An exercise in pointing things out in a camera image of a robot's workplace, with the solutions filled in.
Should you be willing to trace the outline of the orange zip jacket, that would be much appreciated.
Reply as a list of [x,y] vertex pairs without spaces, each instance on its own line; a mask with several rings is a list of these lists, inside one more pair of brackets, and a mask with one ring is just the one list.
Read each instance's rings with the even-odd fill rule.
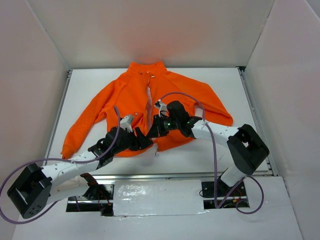
[[185,110],[195,115],[196,103],[205,110],[205,119],[220,125],[232,126],[233,118],[206,83],[169,71],[160,61],[153,64],[132,62],[126,72],[105,86],[88,104],[66,134],[61,155],[70,159],[86,139],[92,126],[106,120],[107,130],[117,126],[118,117],[132,115],[132,126],[147,134],[153,116],[159,111],[154,104],[161,97],[170,103],[178,100]]

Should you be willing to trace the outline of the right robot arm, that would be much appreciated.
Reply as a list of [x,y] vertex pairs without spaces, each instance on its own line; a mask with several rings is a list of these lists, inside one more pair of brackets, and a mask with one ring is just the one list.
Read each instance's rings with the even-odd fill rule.
[[270,154],[270,150],[251,125],[225,126],[190,116],[179,101],[155,104],[158,114],[153,116],[148,138],[167,136],[179,130],[186,138],[212,141],[229,149],[233,164],[219,177],[218,192],[223,196],[235,190],[235,184],[245,176],[251,176]]

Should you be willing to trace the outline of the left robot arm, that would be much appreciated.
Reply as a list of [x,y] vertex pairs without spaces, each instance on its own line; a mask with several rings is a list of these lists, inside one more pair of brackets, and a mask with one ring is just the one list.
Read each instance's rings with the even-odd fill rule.
[[35,162],[26,165],[8,189],[7,196],[27,223],[38,218],[47,205],[69,197],[108,201],[109,191],[91,172],[105,167],[125,150],[136,152],[152,145],[152,137],[143,134],[138,127],[134,130],[113,127],[87,151],[71,159],[60,159],[45,166]]

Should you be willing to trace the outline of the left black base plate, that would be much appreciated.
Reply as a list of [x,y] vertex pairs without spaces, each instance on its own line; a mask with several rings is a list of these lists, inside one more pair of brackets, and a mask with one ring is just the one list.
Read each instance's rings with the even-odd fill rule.
[[100,184],[90,192],[81,196],[72,196],[67,199],[67,213],[99,213],[104,217],[114,215],[114,184]]

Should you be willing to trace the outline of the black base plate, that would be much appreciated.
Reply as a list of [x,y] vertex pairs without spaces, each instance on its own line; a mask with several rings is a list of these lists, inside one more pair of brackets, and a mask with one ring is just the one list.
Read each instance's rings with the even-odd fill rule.
[[90,192],[81,196],[72,196],[67,199],[67,213],[99,213],[104,217],[114,215],[114,184],[100,184]]
[[[214,182],[203,181],[201,183],[202,189],[199,191],[199,195],[203,198],[203,208],[205,210],[215,209],[215,195],[214,195]],[[219,205],[226,197],[231,188],[225,185],[223,182],[217,184],[217,204]],[[240,183],[235,190],[228,196],[221,209],[231,209],[236,207],[238,203],[239,208],[249,208],[249,202],[247,200],[247,192],[245,184]]]

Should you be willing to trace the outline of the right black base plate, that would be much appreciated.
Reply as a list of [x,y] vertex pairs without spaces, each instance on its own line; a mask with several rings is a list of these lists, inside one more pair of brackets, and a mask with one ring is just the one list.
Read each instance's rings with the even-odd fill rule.
[[[203,181],[201,183],[202,189],[199,191],[199,195],[203,198],[203,208],[205,210],[215,209],[215,195],[214,195],[214,182]],[[226,197],[231,188],[225,185],[223,182],[217,184],[217,204],[219,205]],[[247,192],[245,184],[240,183],[235,190],[228,196],[221,209],[231,209],[236,207],[238,203],[239,208],[249,208],[249,202],[247,200]]]

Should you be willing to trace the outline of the aluminium table frame rail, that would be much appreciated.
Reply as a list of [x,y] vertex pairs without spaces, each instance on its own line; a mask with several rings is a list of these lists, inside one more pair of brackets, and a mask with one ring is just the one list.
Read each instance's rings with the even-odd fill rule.
[[[122,68],[73,69],[68,72],[46,157],[61,157],[62,145],[70,127],[92,98],[123,72]],[[248,124],[258,128],[242,72],[238,68],[174,68],[173,72],[210,85],[233,117],[234,126]],[[197,139],[166,151],[160,152],[153,146],[134,157],[116,157],[107,166],[96,170],[94,175],[98,179],[211,177],[214,170],[222,173],[232,164],[227,147],[213,147],[210,141]]]

